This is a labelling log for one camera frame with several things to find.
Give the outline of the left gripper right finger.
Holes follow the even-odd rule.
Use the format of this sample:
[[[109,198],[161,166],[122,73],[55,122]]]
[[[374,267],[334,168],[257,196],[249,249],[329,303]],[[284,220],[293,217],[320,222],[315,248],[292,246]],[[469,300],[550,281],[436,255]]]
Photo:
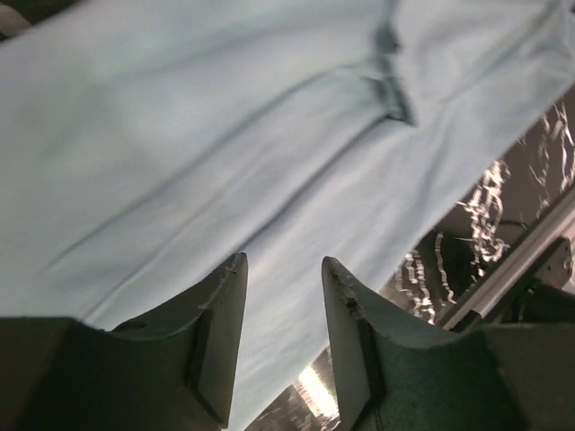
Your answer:
[[[457,334],[322,264],[342,430],[571,430],[574,328],[484,325]]]

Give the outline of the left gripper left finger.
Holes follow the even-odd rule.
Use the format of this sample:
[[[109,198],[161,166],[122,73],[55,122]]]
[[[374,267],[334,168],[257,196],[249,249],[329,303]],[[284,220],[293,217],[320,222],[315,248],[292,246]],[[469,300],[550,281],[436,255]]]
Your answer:
[[[225,429],[247,280],[236,253],[111,331],[69,317],[2,319],[2,429]]]

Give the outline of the blue t-shirt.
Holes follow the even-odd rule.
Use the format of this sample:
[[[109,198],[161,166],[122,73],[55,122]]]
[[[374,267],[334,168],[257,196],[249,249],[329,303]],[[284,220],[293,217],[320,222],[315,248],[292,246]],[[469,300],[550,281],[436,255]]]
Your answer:
[[[110,329],[236,251],[230,427],[574,80],[570,1],[82,1],[1,46],[1,312]]]

